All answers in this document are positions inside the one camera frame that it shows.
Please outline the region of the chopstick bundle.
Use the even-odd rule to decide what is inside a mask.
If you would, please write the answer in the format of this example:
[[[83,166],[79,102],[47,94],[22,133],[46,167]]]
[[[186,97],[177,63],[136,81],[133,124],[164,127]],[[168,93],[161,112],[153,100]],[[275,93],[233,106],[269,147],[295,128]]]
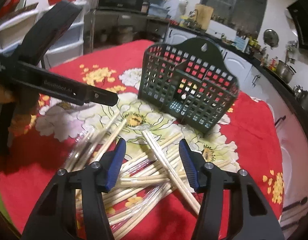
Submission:
[[[219,168],[232,166],[238,158],[235,142],[225,143],[221,133],[212,135],[212,141],[195,145],[202,156]],[[114,235],[121,237],[133,226],[123,226],[129,220],[133,224],[141,221],[139,214],[147,213],[164,197],[175,191],[168,173],[148,148],[121,167],[116,186],[110,193],[102,194],[106,215]]]
[[[81,134],[62,168],[69,172],[82,169],[119,114],[120,112],[116,112],[103,129]]]

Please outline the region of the dark green utensil basket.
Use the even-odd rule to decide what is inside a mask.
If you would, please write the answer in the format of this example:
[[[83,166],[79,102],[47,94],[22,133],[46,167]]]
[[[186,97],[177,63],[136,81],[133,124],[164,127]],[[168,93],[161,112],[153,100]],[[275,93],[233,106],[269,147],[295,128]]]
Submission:
[[[207,134],[239,94],[218,47],[203,38],[155,43],[143,55],[138,98]]]

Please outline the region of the dark kitchen window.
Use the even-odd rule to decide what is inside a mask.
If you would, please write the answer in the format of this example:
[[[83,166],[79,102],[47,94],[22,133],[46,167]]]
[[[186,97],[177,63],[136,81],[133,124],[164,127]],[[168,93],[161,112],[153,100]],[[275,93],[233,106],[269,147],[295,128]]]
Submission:
[[[267,0],[201,0],[214,9],[211,19],[245,33],[259,33]]]

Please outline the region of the white plastic drawer unit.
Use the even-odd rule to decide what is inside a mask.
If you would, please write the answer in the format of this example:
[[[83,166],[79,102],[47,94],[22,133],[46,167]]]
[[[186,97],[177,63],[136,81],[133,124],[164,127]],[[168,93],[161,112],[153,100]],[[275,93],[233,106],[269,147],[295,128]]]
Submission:
[[[83,27],[85,6],[87,3],[74,2],[80,9],[78,16],[70,25],[69,29],[58,38],[39,60],[37,66],[50,69],[66,60],[83,55]],[[10,18],[0,24],[0,54],[11,55],[21,45],[25,35],[49,12],[53,6],[42,11],[33,9]]]

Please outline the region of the metal shelf rack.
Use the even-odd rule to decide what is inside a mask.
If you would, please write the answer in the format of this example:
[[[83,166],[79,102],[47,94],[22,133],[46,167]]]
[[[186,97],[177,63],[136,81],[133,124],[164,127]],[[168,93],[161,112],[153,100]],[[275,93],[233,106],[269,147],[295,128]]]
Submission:
[[[122,10],[91,9],[84,16],[85,54],[136,40],[163,42],[169,20]]]

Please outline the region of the white base cabinets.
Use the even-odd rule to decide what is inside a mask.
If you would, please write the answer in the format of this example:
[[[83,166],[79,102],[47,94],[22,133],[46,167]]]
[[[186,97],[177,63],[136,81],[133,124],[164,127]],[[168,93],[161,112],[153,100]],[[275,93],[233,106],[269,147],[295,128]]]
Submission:
[[[308,236],[308,114],[277,92],[279,83],[255,64],[243,90],[206,135],[172,124],[190,147],[226,171],[247,169],[285,229],[286,238]]]

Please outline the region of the light blue storage box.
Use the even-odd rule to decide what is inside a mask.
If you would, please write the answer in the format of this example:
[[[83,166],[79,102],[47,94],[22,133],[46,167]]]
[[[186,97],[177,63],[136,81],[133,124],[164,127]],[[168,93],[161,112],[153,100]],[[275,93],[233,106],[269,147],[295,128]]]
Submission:
[[[157,4],[150,4],[148,7],[148,14],[160,18],[166,18],[168,15],[168,9],[165,9]]]

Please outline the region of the black countertop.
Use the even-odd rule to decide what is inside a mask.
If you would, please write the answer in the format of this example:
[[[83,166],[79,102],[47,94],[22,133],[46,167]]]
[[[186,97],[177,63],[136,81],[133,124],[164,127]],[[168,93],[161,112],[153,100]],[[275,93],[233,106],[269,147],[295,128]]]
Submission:
[[[291,88],[277,74],[262,67],[257,59],[199,31],[169,25],[165,41],[179,44],[192,37],[214,42],[221,51],[226,67],[238,78],[241,90],[268,104],[281,147],[286,153],[300,156],[302,150],[308,152],[308,112],[300,106]]]

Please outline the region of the steel kettle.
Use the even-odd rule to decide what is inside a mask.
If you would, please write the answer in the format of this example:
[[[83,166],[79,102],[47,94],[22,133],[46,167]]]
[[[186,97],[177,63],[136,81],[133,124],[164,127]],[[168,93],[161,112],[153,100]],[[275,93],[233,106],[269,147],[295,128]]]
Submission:
[[[308,112],[308,91],[304,90],[300,85],[294,86],[294,96],[301,107]]]

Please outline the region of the steel stock pot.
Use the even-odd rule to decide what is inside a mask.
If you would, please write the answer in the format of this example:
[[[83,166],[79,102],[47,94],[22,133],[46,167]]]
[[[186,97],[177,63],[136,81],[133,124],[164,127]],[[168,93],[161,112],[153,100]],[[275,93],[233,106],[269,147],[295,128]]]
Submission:
[[[296,74],[296,71],[293,67],[289,66],[281,60],[279,60],[275,72],[282,80],[284,80],[285,83],[289,83],[293,76]]]

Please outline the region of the wooden cutting board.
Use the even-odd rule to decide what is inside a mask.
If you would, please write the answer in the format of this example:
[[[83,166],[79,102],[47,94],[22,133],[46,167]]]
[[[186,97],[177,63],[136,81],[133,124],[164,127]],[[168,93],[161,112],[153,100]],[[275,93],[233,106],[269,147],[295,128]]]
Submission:
[[[207,30],[214,9],[202,4],[196,4],[195,9],[197,10],[196,22],[201,26],[202,30]]]

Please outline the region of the hanging pot lid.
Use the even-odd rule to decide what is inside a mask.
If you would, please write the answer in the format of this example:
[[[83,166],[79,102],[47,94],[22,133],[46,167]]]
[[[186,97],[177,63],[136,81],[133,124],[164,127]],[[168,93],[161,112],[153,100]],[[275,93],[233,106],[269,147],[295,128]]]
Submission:
[[[271,49],[277,48],[279,45],[279,36],[273,29],[266,29],[263,34],[263,41],[269,45]]]

